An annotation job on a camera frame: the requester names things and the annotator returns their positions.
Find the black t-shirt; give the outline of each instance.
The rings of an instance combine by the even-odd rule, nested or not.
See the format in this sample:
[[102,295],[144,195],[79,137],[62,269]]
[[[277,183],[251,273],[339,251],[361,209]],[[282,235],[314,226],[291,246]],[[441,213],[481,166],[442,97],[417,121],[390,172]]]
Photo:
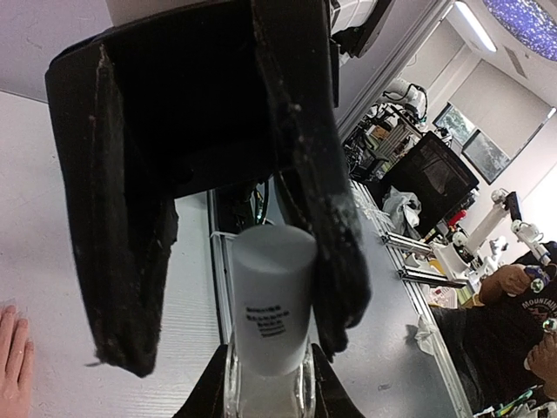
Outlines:
[[[546,247],[555,262],[557,245],[549,242]],[[538,262],[528,253],[515,264],[531,266]],[[464,352],[475,366],[486,407],[512,401],[532,386],[543,384],[524,368],[524,360],[543,339],[543,322],[557,318],[557,282],[551,282],[540,293],[527,290],[514,298],[504,295],[494,305],[463,309],[459,314],[465,317],[462,334],[446,327],[441,332],[448,339],[462,336]]]

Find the ceiling light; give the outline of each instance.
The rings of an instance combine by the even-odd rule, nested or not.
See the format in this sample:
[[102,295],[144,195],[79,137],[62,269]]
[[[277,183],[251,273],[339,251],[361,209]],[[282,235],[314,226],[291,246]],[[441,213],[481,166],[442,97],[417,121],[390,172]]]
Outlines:
[[472,13],[468,5],[463,2],[456,2],[456,7],[460,10],[460,13],[462,13],[470,26],[472,26],[472,29],[474,30],[474,32],[476,32],[478,37],[480,37],[481,42],[486,46],[486,48],[491,52],[496,52],[497,48],[495,47],[495,44],[493,43],[489,35],[487,35],[486,30],[481,25],[478,18]]
[[527,48],[557,61],[557,23],[536,0],[484,0],[484,4]]

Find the white bottle cap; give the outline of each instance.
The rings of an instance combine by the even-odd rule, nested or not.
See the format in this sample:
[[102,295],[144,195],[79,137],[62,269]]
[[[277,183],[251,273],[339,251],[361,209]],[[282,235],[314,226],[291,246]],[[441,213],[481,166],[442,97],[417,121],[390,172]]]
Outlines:
[[317,244],[293,226],[256,226],[232,244],[236,349],[255,374],[293,372],[304,358]]

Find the black monitor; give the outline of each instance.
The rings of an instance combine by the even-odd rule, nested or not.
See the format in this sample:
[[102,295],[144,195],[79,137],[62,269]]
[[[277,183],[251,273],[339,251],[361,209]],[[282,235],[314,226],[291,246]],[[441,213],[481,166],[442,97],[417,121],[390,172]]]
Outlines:
[[464,161],[428,132],[387,172],[380,190],[384,195],[393,185],[400,192],[416,194],[422,205],[416,230],[425,237],[479,183]]

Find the white table surface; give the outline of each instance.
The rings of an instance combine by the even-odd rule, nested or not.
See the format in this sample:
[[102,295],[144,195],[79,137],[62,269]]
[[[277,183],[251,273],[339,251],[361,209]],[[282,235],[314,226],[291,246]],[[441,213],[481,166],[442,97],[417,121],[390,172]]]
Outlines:
[[94,346],[70,249],[46,104],[0,92],[0,301],[15,300],[37,347],[32,418],[172,417],[219,344],[204,195],[177,202],[153,375],[85,367]]

